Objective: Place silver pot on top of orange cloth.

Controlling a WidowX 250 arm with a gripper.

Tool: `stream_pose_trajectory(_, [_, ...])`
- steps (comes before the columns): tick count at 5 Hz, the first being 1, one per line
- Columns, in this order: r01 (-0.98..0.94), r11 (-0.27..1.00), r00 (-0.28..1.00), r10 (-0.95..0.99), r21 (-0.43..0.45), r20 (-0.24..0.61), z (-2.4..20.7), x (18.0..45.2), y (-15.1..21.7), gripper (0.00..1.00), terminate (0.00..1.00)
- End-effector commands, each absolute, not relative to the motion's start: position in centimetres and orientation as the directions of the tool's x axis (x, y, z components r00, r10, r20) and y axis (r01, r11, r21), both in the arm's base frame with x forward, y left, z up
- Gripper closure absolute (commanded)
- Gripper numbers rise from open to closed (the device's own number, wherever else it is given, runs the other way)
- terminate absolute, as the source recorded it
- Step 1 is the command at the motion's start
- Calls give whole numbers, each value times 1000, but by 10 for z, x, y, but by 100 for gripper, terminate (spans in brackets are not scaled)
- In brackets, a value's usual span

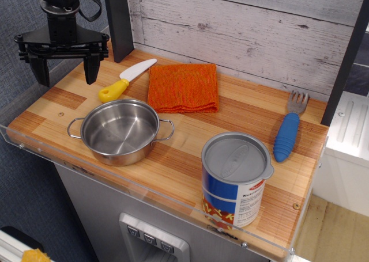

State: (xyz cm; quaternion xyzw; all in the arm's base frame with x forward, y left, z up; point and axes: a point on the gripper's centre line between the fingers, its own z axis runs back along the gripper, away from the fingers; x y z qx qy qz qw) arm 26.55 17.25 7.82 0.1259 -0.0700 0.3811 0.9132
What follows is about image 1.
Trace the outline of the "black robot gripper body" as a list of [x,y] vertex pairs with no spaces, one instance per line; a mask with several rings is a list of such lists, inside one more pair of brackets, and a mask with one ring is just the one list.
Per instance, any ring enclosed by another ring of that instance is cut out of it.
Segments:
[[34,31],[15,35],[21,60],[108,57],[109,35],[79,26],[75,16],[48,16],[48,24]]

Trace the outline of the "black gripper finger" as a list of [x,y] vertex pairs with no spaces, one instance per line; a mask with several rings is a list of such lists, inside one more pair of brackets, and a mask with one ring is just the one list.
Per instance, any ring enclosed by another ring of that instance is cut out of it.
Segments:
[[100,55],[92,54],[84,58],[85,79],[88,85],[93,84],[99,72]]
[[29,59],[29,64],[38,83],[43,86],[49,87],[50,77],[47,66],[47,60],[44,58],[39,58],[38,56],[33,56]]

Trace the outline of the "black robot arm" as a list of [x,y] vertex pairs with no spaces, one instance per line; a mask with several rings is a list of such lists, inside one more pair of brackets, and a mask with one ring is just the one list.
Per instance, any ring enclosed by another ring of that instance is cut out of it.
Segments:
[[[101,5],[100,0],[92,1]],[[50,84],[49,59],[82,59],[86,82],[93,84],[100,62],[108,57],[109,35],[77,24],[76,15],[82,13],[80,0],[40,0],[40,7],[47,15],[47,25],[14,37],[20,59],[44,86]]]

